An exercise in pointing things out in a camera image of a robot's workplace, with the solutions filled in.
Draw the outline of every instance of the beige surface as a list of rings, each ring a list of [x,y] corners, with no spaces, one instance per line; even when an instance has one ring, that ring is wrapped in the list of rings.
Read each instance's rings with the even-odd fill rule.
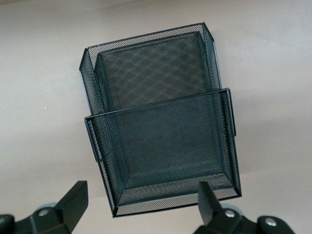
[[[21,219],[86,179],[74,233],[192,233],[196,207],[111,218],[78,67],[87,46],[203,21],[234,102],[243,197],[227,203],[310,233],[310,0],[0,0],[0,213]]]

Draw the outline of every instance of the silver bolt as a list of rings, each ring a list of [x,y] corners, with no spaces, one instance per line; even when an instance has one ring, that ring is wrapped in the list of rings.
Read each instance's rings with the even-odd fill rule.
[[[272,218],[266,218],[265,219],[265,223],[268,224],[271,227],[276,227],[277,226],[277,222],[272,219]]]
[[[226,210],[225,211],[225,215],[229,218],[234,218],[235,217],[235,213],[231,210]]]
[[[41,216],[45,216],[47,213],[49,213],[49,210],[42,210],[39,212],[38,215],[41,217]]]

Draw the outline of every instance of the mesh panel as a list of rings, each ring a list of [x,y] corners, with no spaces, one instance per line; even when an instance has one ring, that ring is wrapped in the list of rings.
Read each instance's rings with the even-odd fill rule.
[[[116,198],[114,215],[195,204],[199,181],[220,199],[239,196],[229,103],[222,90],[87,118]]]
[[[92,46],[87,54],[80,71],[93,115],[221,88],[204,23]]]

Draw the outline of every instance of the metal mesh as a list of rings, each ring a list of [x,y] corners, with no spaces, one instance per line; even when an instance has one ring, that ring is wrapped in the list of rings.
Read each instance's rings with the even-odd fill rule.
[[[222,90],[86,118],[113,215],[196,204],[199,181],[240,196],[230,103]]]
[[[204,23],[91,46],[80,72],[93,115],[221,88]]]

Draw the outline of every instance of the stacked mesh organizer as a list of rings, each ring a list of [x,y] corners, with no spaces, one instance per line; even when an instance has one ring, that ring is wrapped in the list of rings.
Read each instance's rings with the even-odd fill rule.
[[[85,49],[85,119],[113,216],[241,196],[229,89],[205,23]]]

